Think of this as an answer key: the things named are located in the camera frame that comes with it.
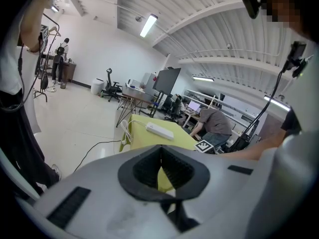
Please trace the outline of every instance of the fluorescent light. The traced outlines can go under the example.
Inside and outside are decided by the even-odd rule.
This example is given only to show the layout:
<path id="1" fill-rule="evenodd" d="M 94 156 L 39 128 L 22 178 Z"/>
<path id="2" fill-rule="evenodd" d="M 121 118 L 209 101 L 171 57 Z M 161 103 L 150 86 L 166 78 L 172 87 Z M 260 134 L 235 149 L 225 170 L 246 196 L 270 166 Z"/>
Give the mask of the fluorescent light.
<path id="1" fill-rule="evenodd" d="M 59 9 L 57 7 L 55 7 L 54 5 L 51 7 L 51 10 L 54 11 L 54 12 L 58 12 Z"/>
<path id="2" fill-rule="evenodd" d="M 267 101 L 269 101 L 270 97 L 264 96 L 264 99 L 267 100 Z M 278 105 L 280 108 L 282 108 L 282 109 L 284 109 L 284 110 L 286 110 L 286 111 L 288 111 L 288 112 L 290 111 L 290 108 L 289 108 L 288 106 L 285 106 L 284 104 L 282 104 L 282 103 L 276 101 L 275 99 L 271 99 L 270 102 L 272 102 L 272 103 L 275 104 L 275 105 Z"/>
<path id="3" fill-rule="evenodd" d="M 214 79 L 212 79 L 212 78 L 197 77 L 197 76 L 194 76 L 193 79 L 194 80 L 207 81 L 207 82 L 213 82 L 214 81 Z"/>
<path id="4" fill-rule="evenodd" d="M 149 16 L 149 18 L 147 19 L 141 33 L 140 36 L 141 37 L 145 37 L 147 35 L 147 33 L 149 32 L 150 28 L 154 25 L 155 21 L 158 19 L 157 16 L 155 16 L 154 14 L 151 14 Z"/>

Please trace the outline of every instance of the yellow table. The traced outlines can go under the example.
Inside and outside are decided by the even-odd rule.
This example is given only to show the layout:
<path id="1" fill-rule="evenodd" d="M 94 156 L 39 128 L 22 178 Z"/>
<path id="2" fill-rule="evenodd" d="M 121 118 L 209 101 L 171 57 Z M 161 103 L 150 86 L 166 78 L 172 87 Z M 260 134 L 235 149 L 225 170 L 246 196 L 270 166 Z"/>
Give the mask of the yellow table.
<path id="1" fill-rule="evenodd" d="M 128 139 L 126 139 L 127 144 L 131 144 L 131 150 L 143 148 L 147 146 L 152 146 L 156 144 L 165 144 L 165 145 L 173 145 L 189 150 L 195 150 L 194 145 L 197 143 L 189 134 L 187 134 L 179 125 L 177 125 L 174 122 L 170 121 L 164 121 L 160 119 L 154 119 L 146 116 L 140 116 L 140 115 L 131 115 L 128 122 L 131 120 L 138 120 L 144 124 L 147 124 L 148 122 L 152 122 L 156 125 L 159 125 L 161 127 L 164 127 L 174 134 L 173 140 L 168 140 L 164 137 L 161 137 L 157 134 L 154 134 L 152 132 L 149 132 L 145 129 L 145 126 L 138 123 L 138 122 L 132 122 L 129 124 L 129 132 L 133 137 L 132 142 L 129 142 Z M 120 151 L 123 150 L 124 145 L 121 144 Z M 166 192 L 170 189 L 172 189 L 172 185 L 169 182 L 168 178 L 166 177 L 164 171 L 162 168 L 159 170 L 158 175 L 158 183 L 159 188 L 158 190 L 162 192 Z"/>

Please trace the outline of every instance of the power strip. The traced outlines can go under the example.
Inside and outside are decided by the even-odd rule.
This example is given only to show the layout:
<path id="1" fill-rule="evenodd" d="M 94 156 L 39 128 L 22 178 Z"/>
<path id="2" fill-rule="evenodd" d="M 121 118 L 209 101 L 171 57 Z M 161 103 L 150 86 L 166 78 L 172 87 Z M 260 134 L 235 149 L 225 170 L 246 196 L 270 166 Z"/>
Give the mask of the power strip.
<path id="1" fill-rule="evenodd" d="M 158 134 L 159 136 L 162 136 L 164 138 L 167 138 L 168 140 L 174 139 L 174 134 L 172 131 L 167 130 L 166 128 L 163 128 L 159 125 L 156 125 L 154 123 L 147 123 L 145 126 L 147 131 L 150 131 L 152 133 Z"/>

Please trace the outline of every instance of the black monitor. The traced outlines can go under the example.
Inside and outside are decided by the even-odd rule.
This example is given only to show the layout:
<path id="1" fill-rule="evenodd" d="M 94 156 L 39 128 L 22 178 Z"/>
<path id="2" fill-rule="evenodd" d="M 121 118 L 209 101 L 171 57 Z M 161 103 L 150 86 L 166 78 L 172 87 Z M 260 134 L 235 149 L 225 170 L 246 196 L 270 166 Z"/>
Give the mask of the black monitor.
<path id="1" fill-rule="evenodd" d="M 174 87 L 175 81 L 179 75 L 181 68 L 162 70 L 154 83 L 153 89 L 169 95 Z"/>

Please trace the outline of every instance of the black t-shirt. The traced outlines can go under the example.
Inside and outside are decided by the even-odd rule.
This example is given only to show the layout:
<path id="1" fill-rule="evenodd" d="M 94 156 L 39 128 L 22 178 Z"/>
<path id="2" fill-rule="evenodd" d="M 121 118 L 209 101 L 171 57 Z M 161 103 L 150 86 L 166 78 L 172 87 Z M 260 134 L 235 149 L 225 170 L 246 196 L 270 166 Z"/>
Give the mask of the black t-shirt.
<path id="1" fill-rule="evenodd" d="M 291 134 L 298 134 L 301 131 L 299 121 L 292 109 L 287 113 L 281 129 L 286 131 L 285 138 Z"/>

